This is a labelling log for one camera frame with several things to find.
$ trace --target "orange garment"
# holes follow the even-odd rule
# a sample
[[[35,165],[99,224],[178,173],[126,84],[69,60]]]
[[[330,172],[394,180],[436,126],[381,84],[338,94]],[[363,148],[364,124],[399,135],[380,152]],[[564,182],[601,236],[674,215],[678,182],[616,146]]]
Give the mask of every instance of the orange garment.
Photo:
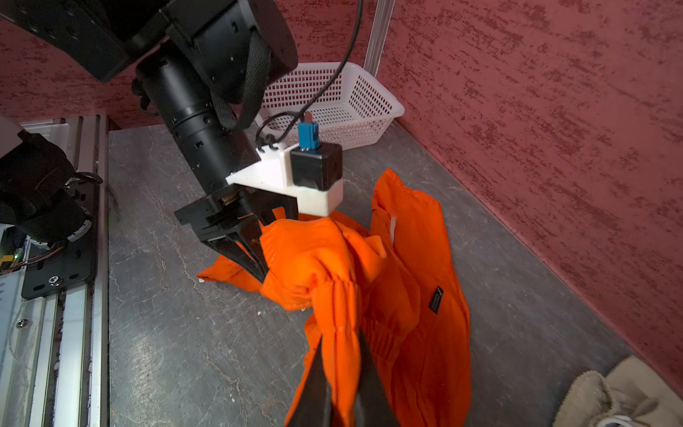
[[[197,276],[261,292],[288,310],[313,307],[305,325],[311,349],[287,421],[323,337],[333,425],[353,425],[362,329],[401,425],[461,426],[471,399],[470,318],[441,206],[388,169],[372,210],[369,233],[338,212],[263,228],[270,269],[263,284],[222,256]]]

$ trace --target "blue connector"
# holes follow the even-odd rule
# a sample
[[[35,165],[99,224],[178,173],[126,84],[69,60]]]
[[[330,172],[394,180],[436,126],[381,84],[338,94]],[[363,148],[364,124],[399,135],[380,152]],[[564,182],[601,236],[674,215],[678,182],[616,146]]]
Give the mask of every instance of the blue connector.
[[[313,121],[313,114],[305,113],[304,121],[298,125],[299,148],[302,150],[317,150],[320,148],[318,124]]]

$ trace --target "robotic arm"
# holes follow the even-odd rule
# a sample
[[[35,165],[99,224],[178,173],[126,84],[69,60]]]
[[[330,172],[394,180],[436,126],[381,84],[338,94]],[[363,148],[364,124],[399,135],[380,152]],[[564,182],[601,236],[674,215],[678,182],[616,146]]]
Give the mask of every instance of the robotic arm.
[[[142,58],[133,92],[143,110],[154,104],[206,193],[176,211],[178,221],[260,281],[267,265],[259,221],[274,221],[278,207],[288,218],[299,211],[325,216],[341,202],[341,147],[286,147],[272,137],[253,143],[243,132],[267,85],[298,64],[273,0],[0,0],[0,12],[102,82]],[[239,117],[230,104],[242,105]],[[304,110],[292,114],[292,125]],[[87,218],[60,192],[76,172],[62,156],[46,155],[49,142],[29,135],[18,135],[24,143],[0,159],[13,167],[0,176],[0,222],[23,225],[49,246],[72,237]],[[36,159],[40,176],[35,168],[22,172],[22,163]],[[39,184],[45,191],[36,192]]]

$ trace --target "black cylinder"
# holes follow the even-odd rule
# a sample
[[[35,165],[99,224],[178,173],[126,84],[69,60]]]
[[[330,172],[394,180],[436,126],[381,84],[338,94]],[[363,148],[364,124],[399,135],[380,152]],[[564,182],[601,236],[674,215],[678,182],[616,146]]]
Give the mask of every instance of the black cylinder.
[[[207,194],[225,177],[259,161],[243,132],[228,132],[216,116],[209,88],[173,42],[138,64],[135,74]]]

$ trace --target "bolt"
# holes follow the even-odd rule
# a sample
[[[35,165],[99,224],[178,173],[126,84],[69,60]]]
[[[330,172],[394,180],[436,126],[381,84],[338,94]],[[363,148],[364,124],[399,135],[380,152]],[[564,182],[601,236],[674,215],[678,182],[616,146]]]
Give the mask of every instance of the bolt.
[[[52,276],[48,279],[50,286],[59,286],[64,281],[60,276]]]

